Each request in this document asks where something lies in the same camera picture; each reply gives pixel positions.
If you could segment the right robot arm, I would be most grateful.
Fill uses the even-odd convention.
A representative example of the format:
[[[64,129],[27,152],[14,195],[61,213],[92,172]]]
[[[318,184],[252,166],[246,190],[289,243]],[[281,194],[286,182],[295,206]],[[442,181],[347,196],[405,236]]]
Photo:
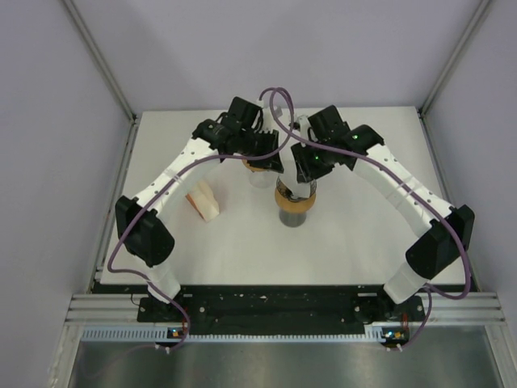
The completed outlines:
[[[346,166],[369,182],[414,232],[416,242],[376,301],[383,318],[398,318],[406,311],[407,299],[457,259],[466,259],[474,212],[428,190],[401,165],[377,131],[367,124],[351,129],[334,105],[297,117],[294,127],[299,130],[291,148],[298,183],[310,183],[337,165]]]

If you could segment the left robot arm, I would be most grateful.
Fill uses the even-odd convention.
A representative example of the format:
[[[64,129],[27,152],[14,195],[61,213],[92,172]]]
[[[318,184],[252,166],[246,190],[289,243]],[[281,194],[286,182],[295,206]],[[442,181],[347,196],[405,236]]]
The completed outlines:
[[[264,108],[261,99],[233,98],[217,119],[197,125],[179,155],[145,189],[116,202],[119,244],[144,264],[135,273],[157,299],[154,308],[165,320],[175,320],[183,311],[170,262],[175,240],[166,226],[179,199],[227,158],[243,160],[260,172],[284,172],[280,135]]]

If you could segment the grey ribbed glass dripper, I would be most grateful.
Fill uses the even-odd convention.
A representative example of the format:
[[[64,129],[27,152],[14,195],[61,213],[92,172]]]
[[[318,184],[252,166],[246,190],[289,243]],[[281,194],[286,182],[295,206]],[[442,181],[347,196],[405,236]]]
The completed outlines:
[[[279,175],[276,180],[276,189],[291,202],[308,200],[317,190],[317,182],[298,183],[286,175]]]

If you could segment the grey glass carafe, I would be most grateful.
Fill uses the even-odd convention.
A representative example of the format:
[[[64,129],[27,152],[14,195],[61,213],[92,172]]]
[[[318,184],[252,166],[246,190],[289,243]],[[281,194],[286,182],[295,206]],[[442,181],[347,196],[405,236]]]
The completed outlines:
[[[291,213],[286,210],[279,210],[280,221],[287,227],[296,228],[305,223],[307,213]]]

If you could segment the cream filter holder box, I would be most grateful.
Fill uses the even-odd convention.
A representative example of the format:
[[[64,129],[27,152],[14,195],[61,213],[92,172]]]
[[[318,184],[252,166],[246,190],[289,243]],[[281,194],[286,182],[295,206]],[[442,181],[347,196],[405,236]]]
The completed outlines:
[[[210,222],[220,214],[220,207],[213,191],[203,179],[189,191],[186,198],[205,222]]]

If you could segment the clear glass cup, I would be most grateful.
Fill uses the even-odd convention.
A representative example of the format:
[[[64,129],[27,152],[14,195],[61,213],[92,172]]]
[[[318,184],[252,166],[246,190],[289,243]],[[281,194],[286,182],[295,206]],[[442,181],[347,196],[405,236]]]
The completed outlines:
[[[274,183],[274,174],[270,171],[250,171],[249,182],[254,188],[269,188]]]

